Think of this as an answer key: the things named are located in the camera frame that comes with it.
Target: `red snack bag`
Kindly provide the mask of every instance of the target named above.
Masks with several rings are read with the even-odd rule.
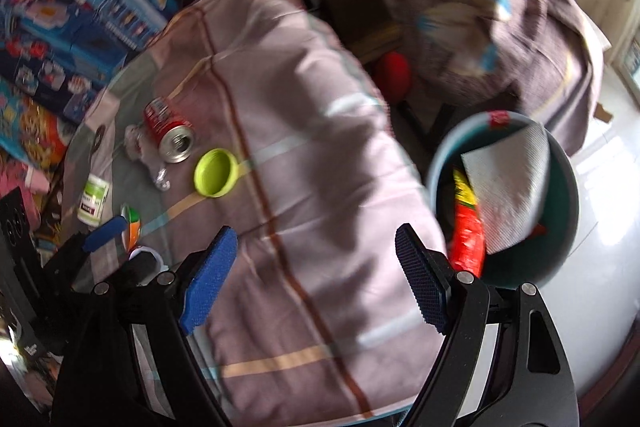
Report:
[[[466,270],[480,277],[486,250],[482,222],[476,211],[476,197],[462,171],[453,169],[453,180],[456,184],[456,225],[449,262],[454,270]]]

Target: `red soda can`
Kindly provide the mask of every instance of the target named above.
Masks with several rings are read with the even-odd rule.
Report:
[[[193,125],[175,112],[165,98],[159,97],[145,107],[145,123],[167,163],[186,160],[193,148]]]

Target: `white container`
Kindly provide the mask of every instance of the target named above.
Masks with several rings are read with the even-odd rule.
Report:
[[[109,194],[111,184],[98,176],[89,174],[84,186],[80,205],[78,205],[78,219],[90,227],[98,227],[102,217],[104,202]]]

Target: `tiled floor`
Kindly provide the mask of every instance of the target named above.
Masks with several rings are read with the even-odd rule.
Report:
[[[600,101],[614,119],[593,120],[585,146],[572,158],[580,191],[573,251],[540,288],[579,396],[616,358],[640,310],[640,110],[609,69]],[[404,144],[404,130],[395,124]],[[404,145],[410,153],[416,147]],[[496,334],[496,326],[487,327],[461,415],[478,406]]]

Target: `paper towel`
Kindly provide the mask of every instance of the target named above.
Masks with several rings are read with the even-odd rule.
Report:
[[[492,254],[529,237],[546,200],[549,142],[541,124],[462,155]]]

